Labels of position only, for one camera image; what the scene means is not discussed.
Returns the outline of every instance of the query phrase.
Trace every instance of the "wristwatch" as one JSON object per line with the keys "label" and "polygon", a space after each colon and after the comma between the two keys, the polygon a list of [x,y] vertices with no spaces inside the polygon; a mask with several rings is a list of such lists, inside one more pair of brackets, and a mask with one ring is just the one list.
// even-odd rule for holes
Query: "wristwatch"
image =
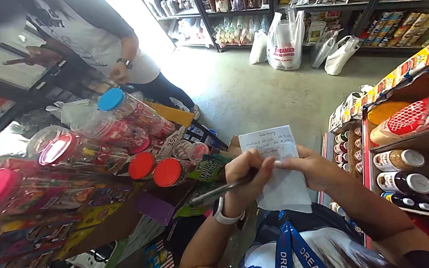
{"label": "wristwatch", "polygon": [[128,61],[128,60],[126,60],[126,59],[119,58],[119,59],[117,60],[117,62],[118,62],[118,63],[123,63],[123,64],[125,64],[125,66],[127,67],[127,70],[131,70],[131,69],[133,68],[133,64],[132,64],[132,62],[131,62],[131,61]]}
{"label": "wristwatch", "polygon": [[213,218],[216,219],[217,222],[222,223],[222,224],[233,224],[236,223],[237,221],[239,221],[240,219],[242,219],[245,215],[245,212],[243,211],[243,213],[236,218],[228,218],[223,216],[223,202],[224,202],[224,198],[220,197],[219,198],[219,202],[218,204],[214,204],[214,209],[213,209]]}

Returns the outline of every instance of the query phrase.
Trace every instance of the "red and white package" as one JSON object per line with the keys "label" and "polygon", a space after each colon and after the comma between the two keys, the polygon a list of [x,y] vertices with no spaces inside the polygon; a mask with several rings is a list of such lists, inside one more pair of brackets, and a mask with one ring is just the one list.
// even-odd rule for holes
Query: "red and white package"
{"label": "red and white package", "polygon": [[426,129],[429,129],[429,97],[402,108],[383,121],[372,130],[370,139],[383,145]]}

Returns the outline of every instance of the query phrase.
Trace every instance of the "paper note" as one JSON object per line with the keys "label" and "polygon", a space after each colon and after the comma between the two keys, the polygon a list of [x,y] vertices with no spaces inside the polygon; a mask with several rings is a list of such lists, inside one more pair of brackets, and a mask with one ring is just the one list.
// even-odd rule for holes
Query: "paper note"
{"label": "paper note", "polygon": [[[265,158],[271,155],[276,160],[299,157],[288,125],[240,135],[239,143],[243,152],[255,148]],[[267,210],[289,209],[312,213],[304,174],[295,170],[275,168],[256,201],[260,208]]]}

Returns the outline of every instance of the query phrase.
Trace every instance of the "shoe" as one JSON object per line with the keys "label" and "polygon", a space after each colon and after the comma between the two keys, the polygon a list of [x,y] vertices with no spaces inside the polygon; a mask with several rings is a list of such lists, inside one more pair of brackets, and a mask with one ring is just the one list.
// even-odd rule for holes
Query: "shoe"
{"label": "shoe", "polygon": [[200,107],[198,105],[194,105],[193,108],[191,108],[190,113],[194,113],[194,118],[195,120],[200,119]]}

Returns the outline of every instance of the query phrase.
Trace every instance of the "black watch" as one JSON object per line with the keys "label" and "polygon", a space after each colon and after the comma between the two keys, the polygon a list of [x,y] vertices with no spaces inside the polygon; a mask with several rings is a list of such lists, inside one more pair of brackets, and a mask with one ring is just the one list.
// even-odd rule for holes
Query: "black watch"
{"label": "black watch", "polygon": [[125,66],[127,67],[127,70],[131,70],[134,67],[131,61],[128,61],[123,58],[119,58],[117,62],[125,64]]}

